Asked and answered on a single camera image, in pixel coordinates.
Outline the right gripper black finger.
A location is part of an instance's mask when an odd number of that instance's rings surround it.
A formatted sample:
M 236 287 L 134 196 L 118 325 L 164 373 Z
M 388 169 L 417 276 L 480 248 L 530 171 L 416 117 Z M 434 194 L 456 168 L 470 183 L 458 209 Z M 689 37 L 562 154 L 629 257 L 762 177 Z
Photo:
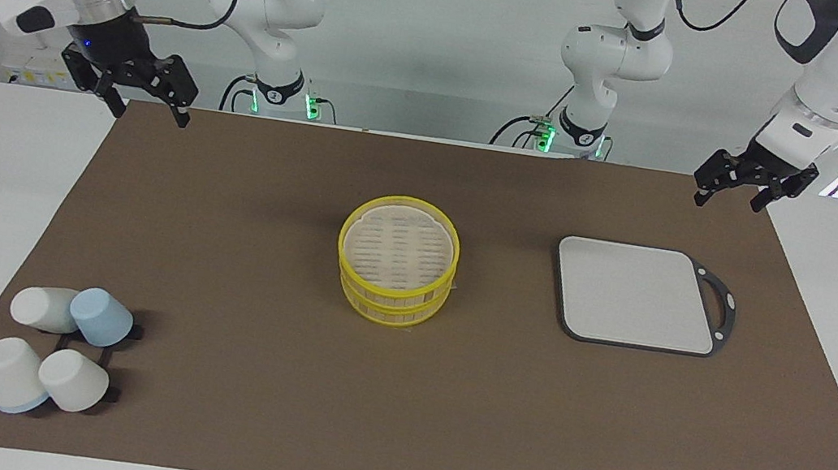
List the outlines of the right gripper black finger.
M 104 102 L 116 119 L 122 118 L 126 111 L 123 97 L 114 87 L 114 79 L 109 71 L 98 73 L 94 65 L 76 47 L 64 47 L 62 59 L 76 88 L 85 93 L 92 93 Z
M 138 58 L 135 79 L 141 90 L 164 102 L 173 114 L 176 126 L 183 130 L 191 122 L 190 109 L 199 87 L 194 83 L 188 65 L 179 55 L 167 55 L 162 59 Z

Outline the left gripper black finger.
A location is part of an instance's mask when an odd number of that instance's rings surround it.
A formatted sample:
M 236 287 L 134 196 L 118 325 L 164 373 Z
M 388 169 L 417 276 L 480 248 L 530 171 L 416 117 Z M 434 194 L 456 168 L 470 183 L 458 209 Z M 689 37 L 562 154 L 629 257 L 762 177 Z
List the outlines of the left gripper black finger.
M 781 179 L 777 174 L 768 170 L 760 170 L 759 192 L 751 198 L 749 206 L 754 213 L 760 213 L 770 203 L 783 198 L 797 198 L 804 189 L 808 188 L 818 178 L 819 169 L 815 164 L 808 166 L 806 170 L 795 173 Z
M 751 162 L 743 154 L 734 156 L 723 148 L 716 150 L 694 170 L 694 203 L 697 207 L 703 207 L 718 192 L 740 187 L 744 184 L 742 177 L 750 173 L 750 168 Z

